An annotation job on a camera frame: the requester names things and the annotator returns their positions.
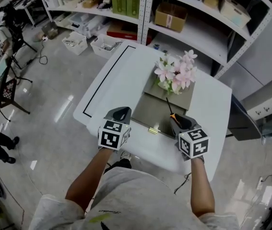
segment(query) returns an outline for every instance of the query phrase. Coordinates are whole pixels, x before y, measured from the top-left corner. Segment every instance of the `drawer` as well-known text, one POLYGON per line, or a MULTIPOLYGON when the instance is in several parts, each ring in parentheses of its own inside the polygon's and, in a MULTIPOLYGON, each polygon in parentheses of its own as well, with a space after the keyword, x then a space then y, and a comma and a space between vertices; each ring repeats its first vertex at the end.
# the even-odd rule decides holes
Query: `drawer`
POLYGON ((272 114, 272 98, 247 111, 254 120, 261 119, 272 114))

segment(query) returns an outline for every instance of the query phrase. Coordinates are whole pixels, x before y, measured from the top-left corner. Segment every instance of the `white t-shirt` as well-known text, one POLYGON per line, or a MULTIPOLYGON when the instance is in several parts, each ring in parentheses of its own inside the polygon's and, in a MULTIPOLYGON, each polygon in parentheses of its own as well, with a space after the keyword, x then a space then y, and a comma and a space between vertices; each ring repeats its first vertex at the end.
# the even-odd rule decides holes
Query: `white t-shirt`
POLYGON ((42 196, 29 230, 239 230, 235 215, 197 218, 157 178, 116 167, 105 173, 84 217, 69 200, 42 196))
POLYGON ((0 48, 3 47, 3 42, 8 40, 9 41, 9 47, 6 49, 6 53, 8 55, 11 55, 12 47, 13 47, 13 41, 12 41, 12 35, 9 31, 9 29, 6 27, 5 22, 0 23, 0 48))

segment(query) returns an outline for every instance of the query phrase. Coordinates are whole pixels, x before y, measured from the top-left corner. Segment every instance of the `black shoe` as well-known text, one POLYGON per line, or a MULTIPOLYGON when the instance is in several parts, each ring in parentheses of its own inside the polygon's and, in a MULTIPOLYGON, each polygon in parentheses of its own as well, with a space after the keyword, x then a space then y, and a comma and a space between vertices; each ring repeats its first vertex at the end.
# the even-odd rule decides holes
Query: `black shoe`
POLYGON ((9 150, 13 150, 16 146, 16 144, 18 144, 20 142, 20 138, 18 136, 14 137, 14 139, 12 140, 13 146, 9 147, 9 150))
POLYGON ((12 158, 12 157, 9 157, 7 160, 7 163, 15 163, 15 162, 16 162, 15 158, 12 158))

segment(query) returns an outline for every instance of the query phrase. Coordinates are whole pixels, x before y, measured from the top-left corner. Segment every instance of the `cardboard box label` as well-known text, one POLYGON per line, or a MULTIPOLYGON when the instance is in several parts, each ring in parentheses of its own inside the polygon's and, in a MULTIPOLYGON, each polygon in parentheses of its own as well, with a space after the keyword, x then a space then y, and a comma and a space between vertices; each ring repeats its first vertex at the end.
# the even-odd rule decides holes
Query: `cardboard box label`
POLYGON ((166 27, 167 28, 171 28, 172 18, 173 18, 172 15, 170 15, 170 14, 167 15, 167 18, 166 18, 166 27))

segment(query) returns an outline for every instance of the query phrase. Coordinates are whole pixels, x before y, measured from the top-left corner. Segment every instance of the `flower bouquet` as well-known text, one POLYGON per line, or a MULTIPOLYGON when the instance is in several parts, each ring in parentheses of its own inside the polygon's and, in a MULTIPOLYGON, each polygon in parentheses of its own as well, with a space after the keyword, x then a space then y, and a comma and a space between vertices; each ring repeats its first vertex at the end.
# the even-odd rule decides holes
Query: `flower bouquet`
POLYGON ((194 59, 197 55, 193 50, 185 51, 183 57, 170 62, 170 55, 165 54, 155 63, 154 73, 158 75, 156 83, 168 93, 181 94, 180 90, 188 88, 191 82, 195 82, 197 67, 194 66, 194 59))

